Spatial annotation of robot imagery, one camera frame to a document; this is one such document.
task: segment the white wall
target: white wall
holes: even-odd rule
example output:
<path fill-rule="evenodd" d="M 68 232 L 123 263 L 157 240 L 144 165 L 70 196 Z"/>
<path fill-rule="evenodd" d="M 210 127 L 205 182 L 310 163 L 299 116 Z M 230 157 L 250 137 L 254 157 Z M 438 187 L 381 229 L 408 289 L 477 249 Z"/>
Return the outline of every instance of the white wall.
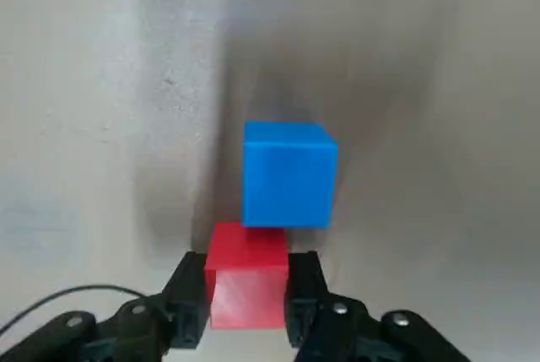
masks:
<path fill-rule="evenodd" d="M 537 360 L 537 1 L 0 0 L 0 321 L 70 284 L 159 290 L 238 217 L 243 121 L 311 119 L 341 144 L 334 221 L 293 242 L 332 288 L 423 313 L 473 360 Z M 59 300 L 0 349 L 121 302 Z M 293 354 L 207 332 L 168 358 L 265 347 Z"/>

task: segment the bolt head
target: bolt head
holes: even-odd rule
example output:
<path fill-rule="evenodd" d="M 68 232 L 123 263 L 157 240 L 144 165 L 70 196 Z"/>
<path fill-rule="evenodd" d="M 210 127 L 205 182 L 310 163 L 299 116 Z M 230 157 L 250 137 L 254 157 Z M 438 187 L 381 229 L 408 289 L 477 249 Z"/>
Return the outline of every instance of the bolt head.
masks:
<path fill-rule="evenodd" d="M 408 327 L 408 325 L 410 324 L 407 316 L 405 316 L 403 313 L 395 313 L 392 316 L 392 320 L 394 321 L 394 324 L 396 324 L 398 327 Z"/>
<path fill-rule="evenodd" d="M 135 307 L 132 308 L 132 313 L 133 314 L 141 314 L 145 310 L 146 310 L 146 307 L 144 307 L 144 305 L 136 305 Z"/>
<path fill-rule="evenodd" d="M 83 318 L 81 316 L 73 316 L 67 320 L 66 325 L 72 328 L 78 326 L 81 322 L 83 322 Z"/>
<path fill-rule="evenodd" d="M 333 310 L 337 314 L 347 314 L 347 306 L 344 303 L 334 303 Z"/>

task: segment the blue cube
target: blue cube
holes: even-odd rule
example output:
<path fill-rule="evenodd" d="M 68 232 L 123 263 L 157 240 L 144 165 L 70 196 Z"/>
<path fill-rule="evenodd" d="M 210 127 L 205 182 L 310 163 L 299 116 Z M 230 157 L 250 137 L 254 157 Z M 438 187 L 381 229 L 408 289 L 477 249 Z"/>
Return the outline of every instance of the blue cube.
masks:
<path fill-rule="evenodd" d="M 338 146 L 321 126 L 247 122 L 243 225 L 328 227 L 337 163 Z"/>

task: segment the wire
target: wire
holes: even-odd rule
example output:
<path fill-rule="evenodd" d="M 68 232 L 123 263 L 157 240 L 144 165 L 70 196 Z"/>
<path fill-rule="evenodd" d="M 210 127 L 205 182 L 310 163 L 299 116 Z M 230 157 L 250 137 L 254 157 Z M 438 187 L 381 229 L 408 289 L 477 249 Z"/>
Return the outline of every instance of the wire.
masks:
<path fill-rule="evenodd" d="M 124 288 L 122 286 L 117 286 L 115 284 L 84 284 L 81 286 L 73 286 L 72 288 L 67 288 L 64 290 L 60 290 L 56 293 L 49 294 L 47 297 L 44 297 L 41 300 L 36 301 L 34 304 L 28 306 L 26 309 L 22 310 L 19 314 L 17 314 L 14 318 L 9 320 L 6 324 L 0 328 L 0 337 L 5 334 L 10 328 L 12 328 L 15 324 L 17 324 L 19 321 L 21 321 L 23 318 L 27 317 L 32 311 L 35 311 L 42 307 L 43 305 L 58 299 L 59 297 L 63 297 L 67 294 L 77 293 L 77 292 L 84 292 L 87 290 L 111 290 L 114 292 L 120 292 L 124 294 L 131 294 L 135 297 L 138 297 L 139 299 L 148 299 L 148 297 L 145 294 L 142 294 L 140 292 L 137 292 L 136 290 Z"/>

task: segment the plastic block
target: plastic block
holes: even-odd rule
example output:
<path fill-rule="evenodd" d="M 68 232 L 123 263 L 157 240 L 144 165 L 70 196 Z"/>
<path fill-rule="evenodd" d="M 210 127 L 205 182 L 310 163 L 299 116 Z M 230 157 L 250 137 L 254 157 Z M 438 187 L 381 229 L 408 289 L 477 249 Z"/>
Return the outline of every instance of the plastic block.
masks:
<path fill-rule="evenodd" d="M 338 146 L 316 124 L 247 122 L 244 226 L 328 227 L 337 163 Z"/>
<path fill-rule="evenodd" d="M 285 327 L 289 257 L 284 230 L 217 224 L 205 274 L 212 329 Z"/>

